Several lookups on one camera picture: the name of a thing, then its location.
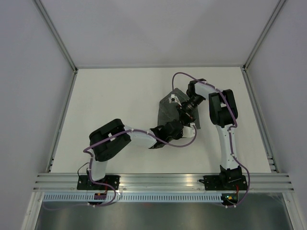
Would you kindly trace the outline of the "grey cloth napkin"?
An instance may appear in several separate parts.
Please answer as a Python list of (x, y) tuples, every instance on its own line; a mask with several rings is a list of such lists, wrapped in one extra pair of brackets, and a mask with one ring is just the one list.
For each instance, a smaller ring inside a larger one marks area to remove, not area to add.
[[(179, 98), (180, 105), (182, 105), (183, 102), (186, 102), (187, 100), (189, 100), (190, 97), (197, 95), (194, 93), (190, 93), (189, 90), (188, 90), (188, 94), (184, 93), (179, 88), (175, 88), (174, 90), (172, 90), (167, 96), (165, 96), (159, 102), (158, 121), (157, 121), (158, 125), (165, 125), (167, 122), (171, 122), (174, 120), (179, 121), (179, 115), (177, 111), (177, 106), (179, 104), (169, 103), (168, 98), (170, 97), (171, 94), (175, 94)], [(197, 129), (201, 129), (198, 108), (194, 112), (194, 115), (196, 116), (196, 120), (194, 121), (194, 124), (196, 125)]]

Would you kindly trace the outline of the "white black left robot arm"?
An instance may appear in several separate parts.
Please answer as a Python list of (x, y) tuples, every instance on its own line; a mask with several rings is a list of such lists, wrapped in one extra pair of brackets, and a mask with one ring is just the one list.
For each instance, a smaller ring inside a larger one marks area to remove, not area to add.
[(172, 140), (181, 139), (183, 129), (184, 126), (177, 120), (140, 132), (124, 125), (120, 119), (110, 121), (89, 135), (94, 156), (88, 184), (95, 190), (101, 189), (105, 184), (107, 162), (130, 143), (147, 149), (159, 149)]

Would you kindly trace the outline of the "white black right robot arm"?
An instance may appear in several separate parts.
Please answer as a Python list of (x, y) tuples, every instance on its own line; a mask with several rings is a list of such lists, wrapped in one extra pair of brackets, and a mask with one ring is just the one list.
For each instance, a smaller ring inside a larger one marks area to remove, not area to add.
[(219, 176), (215, 179), (203, 181), (212, 183), (208, 186), (209, 190), (220, 188), (222, 190), (246, 190), (248, 183), (242, 174), (242, 166), (237, 162), (235, 132), (237, 127), (236, 119), (238, 111), (234, 99), (233, 91), (219, 90), (204, 79), (190, 81), (186, 92), (189, 100), (177, 107), (179, 119), (183, 125), (188, 125), (196, 120), (193, 115), (198, 105), (204, 100), (209, 102), (210, 120), (215, 125), (221, 149), (221, 164)]

